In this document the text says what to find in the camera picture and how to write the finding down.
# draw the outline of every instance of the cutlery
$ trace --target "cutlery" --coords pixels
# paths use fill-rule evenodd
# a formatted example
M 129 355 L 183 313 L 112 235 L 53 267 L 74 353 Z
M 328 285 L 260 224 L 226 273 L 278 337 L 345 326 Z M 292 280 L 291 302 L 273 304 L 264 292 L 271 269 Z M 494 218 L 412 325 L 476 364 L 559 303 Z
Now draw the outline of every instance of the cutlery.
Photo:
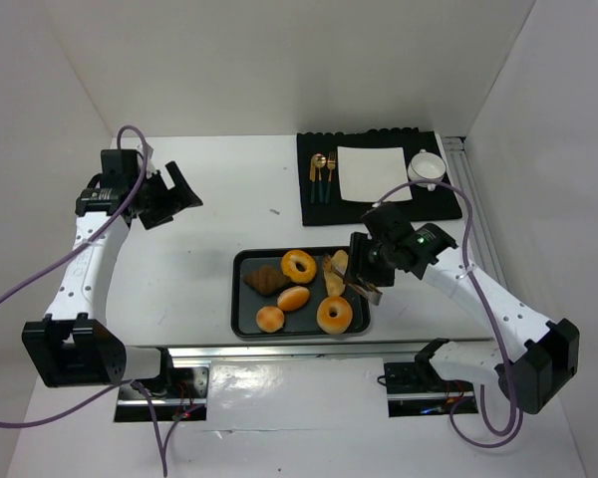
M 315 154 L 310 158 L 310 182 L 312 182 L 310 186 L 310 204 L 315 203 L 315 180 L 317 179 L 317 160 L 318 154 Z
M 312 159 L 315 163 L 317 171 L 319 171 L 319 202 L 324 202 L 323 183 L 321 182 L 321 169 L 323 169 L 326 166 L 327 159 L 326 156 L 324 156 L 321 153 L 315 154 L 314 156 L 312 156 Z
M 326 204 L 328 204 L 330 202 L 330 189 L 332 187 L 332 173 L 337 167 L 336 152 L 331 152 L 328 154 L 328 162 L 326 165 L 328 166 L 328 169 L 330 169 L 330 174 L 328 175 L 328 188 L 326 189 Z

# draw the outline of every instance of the croissant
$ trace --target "croissant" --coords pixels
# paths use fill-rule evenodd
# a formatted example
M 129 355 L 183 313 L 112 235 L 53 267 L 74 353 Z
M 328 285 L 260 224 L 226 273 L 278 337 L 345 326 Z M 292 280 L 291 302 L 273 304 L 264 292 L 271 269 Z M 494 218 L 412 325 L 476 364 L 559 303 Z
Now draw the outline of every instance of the croissant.
M 290 283 L 290 278 L 272 266 L 263 266 L 243 278 L 262 296 L 270 296 Z

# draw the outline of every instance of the black tray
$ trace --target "black tray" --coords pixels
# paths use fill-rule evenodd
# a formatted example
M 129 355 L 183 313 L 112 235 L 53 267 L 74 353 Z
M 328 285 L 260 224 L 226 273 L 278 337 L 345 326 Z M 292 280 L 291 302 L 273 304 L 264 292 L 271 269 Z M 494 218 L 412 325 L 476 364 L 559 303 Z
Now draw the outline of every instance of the black tray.
M 300 284 L 310 290 L 308 304 L 298 311 L 286 314 L 286 321 L 281 330 L 272 334 L 262 332 L 255 322 L 257 311 L 264 306 L 276 306 L 279 294 L 262 297 L 243 282 L 243 277 L 259 269 L 261 266 L 280 268 L 281 258 L 293 248 L 260 249 L 241 251 L 235 256 L 232 268 L 232 308 L 230 325 L 236 335 L 243 338 L 293 337 L 293 336 L 326 336 L 317 324 L 317 309 L 327 297 L 323 279 L 321 261 L 325 254 L 333 255 L 340 249 L 348 251 L 348 247 L 304 247 L 302 251 L 310 254 L 317 261 L 317 276 L 310 284 Z M 344 334 L 357 334 L 370 324 L 370 308 L 368 301 L 347 287 L 343 296 L 352 306 L 352 323 Z

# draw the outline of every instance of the gold spoon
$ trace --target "gold spoon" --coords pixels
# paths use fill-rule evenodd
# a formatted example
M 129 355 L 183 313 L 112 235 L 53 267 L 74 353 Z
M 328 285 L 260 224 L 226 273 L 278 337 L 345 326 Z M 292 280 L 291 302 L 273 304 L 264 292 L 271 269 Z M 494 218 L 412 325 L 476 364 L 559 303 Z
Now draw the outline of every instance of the gold spoon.
M 328 162 L 328 159 L 326 158 L 326 156 L 324 156 L 321 153 L 317 153 L 314 156 L 312 156 L 312 163 L 315 165 L 315 167 L 319 171 L 319 202 L 324 201 L 323 186 L 321 184 L 321 169 L 323 169 L 326 166 L 326 162 Z

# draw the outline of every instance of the white enclosure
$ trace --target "white enclosure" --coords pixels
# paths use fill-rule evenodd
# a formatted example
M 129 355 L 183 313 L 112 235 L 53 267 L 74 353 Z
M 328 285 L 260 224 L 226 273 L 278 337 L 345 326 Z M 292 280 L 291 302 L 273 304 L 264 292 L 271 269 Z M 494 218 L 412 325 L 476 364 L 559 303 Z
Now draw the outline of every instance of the white enclosure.
M 466 134 L 532 0 L 46 0 L 110 130 Z
M 0 294 L 68 250 L 127 122 L 466 135 L 511 292 L 581 330 L 560 395 L 598 477 L 598 0 L 1 0 Z M 59 277 L 0 308 L 0 419 L 24 417 L 20 332 Z M 0 430 L 0 477 L 17 438 Z
M 580 328 L 561 399 L 598 477 L 598 0 L 536 2 L 467 146 L 510 288 Z

